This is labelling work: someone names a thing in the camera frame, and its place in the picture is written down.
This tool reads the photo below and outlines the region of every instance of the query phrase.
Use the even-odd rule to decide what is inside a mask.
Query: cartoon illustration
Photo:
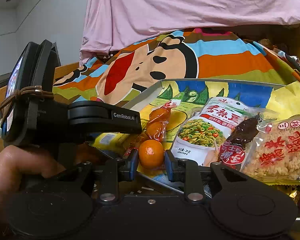
[[[62,86],[64,84],[67,84],[69,82],[72,82],[76,78],[80,76],[80,73],[83,73],[87,70],[87,67],[85,65],[80,66],[76,70],[70,72],[68,75],[65,75],[63,78],[57,80],[53,85],[54,86]]]
[[[161,79],[196,78],[197,57],[183,40],[184,37],[168,35],[152,51],[147,45],[130,54],[120,54],[96,85],[98,99],[114,105],[132,89],[143,91]]]

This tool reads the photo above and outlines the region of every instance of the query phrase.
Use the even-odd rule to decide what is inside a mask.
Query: human hand
[[[64,169],[47,151],[40,148],[8,146],[3,149],[0,152],[0,224],[5,222],[4,205],[9,196],[18,191],[23,174],[40,174],[49,178]]]

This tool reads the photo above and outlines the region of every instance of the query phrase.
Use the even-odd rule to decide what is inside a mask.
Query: colorful blanket
[[[162,79],[213,78],[287,85],[300,76],[275,53],[231,32],[194,28],[162,34],[120,50],[105,64],[96,57],[57,80],[59,102],[99,100],[123,106]]]

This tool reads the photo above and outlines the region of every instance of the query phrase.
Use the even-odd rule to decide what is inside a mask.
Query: snack bag
[[[300,185],[300,115],[258,130],[241,172],[269,185]]]
[[[232,130],[244,119],[251,117],[250,108],[240,101],[227,97],[213,97],[202,111],[185,121],[172,145],[177,158],[194,160],[200,166],[210,166],[218,160],[219,147],[231,135]],[[245,152],[242,148],[227,144],[221,159],[226,163],[242,163]]]
[[[246,154],[245,149],[247,143],[250,143],[253,138],[258,134],[257,124],[260,122],[260,113],[245,119],[239,125],[237,125],[233,130],[231,135],[226,139],[226,141],[219,148],[219,159],[225,165],[240,170],[241,163],[244,161]]]
[[[137,141],[134,141],[134,147],[149,139],[154,139],[162,143],[165,139],[166,127],[169,123],[171,109],[180,105],[184,93],[179,93],[174,98],[167,101],[162,106],[153,108],[149,114],[149,121],[146,124],[146,130],[140,134]]]

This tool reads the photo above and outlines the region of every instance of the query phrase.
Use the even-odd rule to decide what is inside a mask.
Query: pink fabric
[[[300,0],[88,0],[81,64],[170,30],[300,23]]]

